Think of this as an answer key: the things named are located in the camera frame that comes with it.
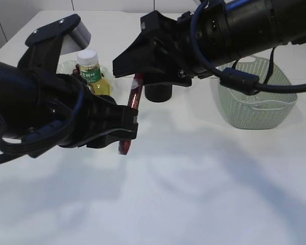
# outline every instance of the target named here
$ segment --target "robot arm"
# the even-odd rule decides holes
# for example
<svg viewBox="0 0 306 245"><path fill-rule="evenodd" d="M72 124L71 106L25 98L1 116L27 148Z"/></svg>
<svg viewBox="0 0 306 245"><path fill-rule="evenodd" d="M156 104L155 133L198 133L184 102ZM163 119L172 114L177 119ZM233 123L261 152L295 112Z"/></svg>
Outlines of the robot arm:
<svg viewBox="0 0 306 245"><path fill-rule="evenodd" d="M193 77L211 75L246 94L306 92L306 85L275 87L254 75L215 68L278 45L306 43L306 0L203 1L195 14L178 20L154 11L141 18L141 28L113 61L113 72L143 73L150 101L166 101L173 85L189 87ZM89 38L79 16L72 15L36 30L17 68L0 63L0 164L23 155L36 158L56 145L101 149L136 138L137 110L93 95L77 75L56 74L64 41L74 41L68 52L85 48Z"/></svg>
<svg viewBox="0 0 306 245"><path fill-rule="evenodd" d="M306 0L204 0L195 14L177 21L154 11L141 18L141 27L135 42L114 60L114 75L150 74L154 81L144 85L151 101L170 99L172 85L190 86L191 78L211 75L246 94L306 92L306 85L272 87L256 76L215 68L289 42L306 43Z"/></svg>

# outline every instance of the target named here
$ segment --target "bottle cap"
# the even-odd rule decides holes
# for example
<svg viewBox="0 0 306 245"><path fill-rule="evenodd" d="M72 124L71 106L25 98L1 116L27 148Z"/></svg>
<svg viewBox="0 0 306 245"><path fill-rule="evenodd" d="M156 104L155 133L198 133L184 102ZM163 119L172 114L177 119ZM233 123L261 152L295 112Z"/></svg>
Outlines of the bottle cap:
<svg viewBox="0 0 306 245"><path fill-rule="evenodd" d="M95 50L83 50L77 54L77 62L81 66L95 66L98 64L98 56Z"/></svg>

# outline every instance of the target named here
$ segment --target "white tabletop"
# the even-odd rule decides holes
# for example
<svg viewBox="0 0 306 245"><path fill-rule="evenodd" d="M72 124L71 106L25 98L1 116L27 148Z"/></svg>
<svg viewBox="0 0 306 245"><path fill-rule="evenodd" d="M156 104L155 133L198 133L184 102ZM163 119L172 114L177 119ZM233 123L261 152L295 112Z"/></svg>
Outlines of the white tabletop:
<svg viewBox="0 0 306 245"><path fill-rule="evenodd" d="M40 12L0 61L16 65L34 29L72 13ZM109 69L140 31L141 14L77 13ZM280 47L275 61L306 82L306 44ZM130 82L114 84L121 104ZM117 144L56 147L0 166L0 245L306 245L306 94L277 129L244 131L223 119L216 89L206 79L175 87L163 104L143 97L126 157Z"/></svg>

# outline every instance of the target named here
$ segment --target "bottle label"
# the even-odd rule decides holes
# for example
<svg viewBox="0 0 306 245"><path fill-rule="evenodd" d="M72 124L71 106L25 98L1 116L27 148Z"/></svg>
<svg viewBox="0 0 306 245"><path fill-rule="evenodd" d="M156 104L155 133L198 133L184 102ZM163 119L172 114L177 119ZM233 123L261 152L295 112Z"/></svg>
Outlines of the bottle label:
<svg viewBox="0 0 306 245"><path fill-rule="evenodd" d="M96 83L97 81L102 79L101 69L89 70L89 71L82 71L82 77L88 83Z"/></svg>

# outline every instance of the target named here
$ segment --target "juice bottle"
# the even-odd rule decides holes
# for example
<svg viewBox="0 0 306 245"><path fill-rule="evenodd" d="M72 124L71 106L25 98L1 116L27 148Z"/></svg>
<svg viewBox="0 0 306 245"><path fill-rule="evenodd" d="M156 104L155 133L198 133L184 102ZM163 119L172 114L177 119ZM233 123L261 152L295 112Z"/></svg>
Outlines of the juice bottle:
<svg viewBox="0 0 306 245"><path fill-rule="evenodd" d="M80 65L81 76L87 81L92 93L96 95L110 95L111 86L102 77L97 52L83 50L77 54L77 62Z"/></svg>

